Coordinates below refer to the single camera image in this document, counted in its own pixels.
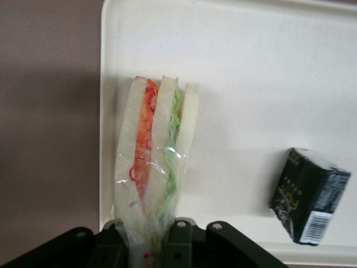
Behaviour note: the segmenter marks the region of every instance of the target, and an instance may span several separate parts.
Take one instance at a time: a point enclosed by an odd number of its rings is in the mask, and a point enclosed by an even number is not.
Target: white tray
[[[118,130],[132,79],[178,76],[200,95],[178,216],[227,221],[288,264],[357,266],[357,9],[315,1],[106,0],[100,227],[112,219]],[[313,149],[353,176],[321,245],[269,210],[287,157]]]

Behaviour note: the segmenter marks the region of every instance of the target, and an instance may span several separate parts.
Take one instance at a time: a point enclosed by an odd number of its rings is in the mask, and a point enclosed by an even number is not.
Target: bolt
[[[185,228],[186,227],[186,223],[185,222],[178,222],[177,226],[179,226],[180,228]]]
[[[76,237],[84,237],[86,235],[85,232],[79,232],[76,234]]]
[[[222,225],[220,225],[219,223],[214,223],[212,225],[212,227],[213,227],[213,229],[216,229],[216,230],[221,230],[223,228]]]

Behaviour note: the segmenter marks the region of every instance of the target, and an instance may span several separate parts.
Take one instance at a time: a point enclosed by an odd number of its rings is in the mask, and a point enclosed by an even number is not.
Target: barcode label
[[[312,211],[303,229],[300,243],[319,244],[332,218],[331,213]]]

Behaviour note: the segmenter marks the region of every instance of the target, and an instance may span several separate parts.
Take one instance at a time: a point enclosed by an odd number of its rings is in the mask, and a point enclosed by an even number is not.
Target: black box
[[[320,243],[350,175],[310,150],[290,150],[271,208],[293,242]]]

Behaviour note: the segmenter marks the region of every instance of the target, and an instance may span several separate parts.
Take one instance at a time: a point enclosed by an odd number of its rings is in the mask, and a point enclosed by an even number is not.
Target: plastic wrap
[[[129,265],[157,267],[175,220],[197,115],[197,93],[163,77],[160,88],[136,77],[120,128],[114,216],[129,245]]]

